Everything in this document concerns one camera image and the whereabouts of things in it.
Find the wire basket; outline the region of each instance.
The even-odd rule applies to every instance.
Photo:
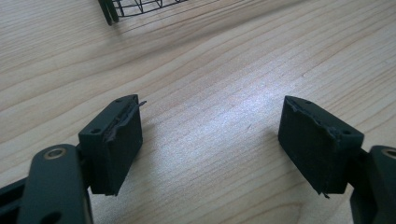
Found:
[[[98,0],[108,25],[120,17],[133,17],[187,0]]]

